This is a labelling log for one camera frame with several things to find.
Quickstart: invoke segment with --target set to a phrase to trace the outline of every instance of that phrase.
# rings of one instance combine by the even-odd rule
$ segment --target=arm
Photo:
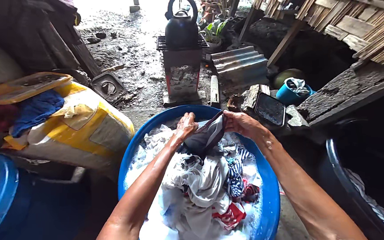
[[[104,224],[97,240],[137,240],[139,231],[161,185],[168,163],[183,141],[198,128],[194,113],[185,113],[164,148],[127,189]]]
[[[257,144],[314,239],[366,240],[354,221],[290,157],[268,129],[245,113],[224,114],[228,117],[226,131],[242,134]]]

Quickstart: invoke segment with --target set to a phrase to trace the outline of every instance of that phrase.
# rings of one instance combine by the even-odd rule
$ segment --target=blue basin
[[[128,167],[133,159],[134,152],[145,137],[146,133],[149,133],[153,128],[159,127],[161,124],[169,120],[183,116],[186,112],[195,113],[196,119],[211,119],[219,111],[220,109],[210,106],[183,105],[167,109],[147,121],[139,129],[139,131],[137,131],[136,135],[128,145],[124,157],[122,158],[120,174],[118,177],[118,198],[121,199],[125,193],[125,175],[127,174]],[[257,145],[248,138],[241,135],[239,137],[245,148],[247,148],[247,150],[253,153],[256,157],[257,167],[263,181],[263,186],[261,187],[263,191],[263,198],[260,199],[260,201],[263,201],[262,217],[260,219],[259,227],[255,229],[256,232],[254,236],[256,239],[275,239],[278,221],[280,220],[280,189],[278,187],[278,180],[269,163],[257,148]]]

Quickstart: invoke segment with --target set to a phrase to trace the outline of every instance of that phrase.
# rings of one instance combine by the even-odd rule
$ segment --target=hand
[[[185,115],[177,123],[177,129],[174,132],[174,136],[179,137],[181,140],[187,139],[198,129],[198,123],[195,123],[195,114],[185,113]]]
[[[243,112],[223,111],[227,117],[226,132],[237,132],[244,137],[256,141],[258,137],[269,135],[270,131],[262,126],[256,119]]]

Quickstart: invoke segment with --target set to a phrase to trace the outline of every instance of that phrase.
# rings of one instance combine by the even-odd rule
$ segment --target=forearm
[[[161,185],[168,163],[182,142],[182,138],[175,134],[171,137],[125,191],[97,239],[138,239],[140,228]]]
[[[294,210],[314,239],[366,239],[336,202],[265,132],[255,139]]]

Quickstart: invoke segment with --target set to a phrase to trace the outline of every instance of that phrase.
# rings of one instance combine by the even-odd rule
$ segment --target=green object
[[[296,79],[306,80],[305,74],[303,74],[303,72],[301,70],[296,69],[296,68],[291,68],[291,69],[287,69],[285,71],[282,71],[281,73],[279,73],[275,77],[274,88],[280,89],[282,87],[282,85],[284,85],[285,80],[287,78],[291,78],[291,77],[296,78]]]

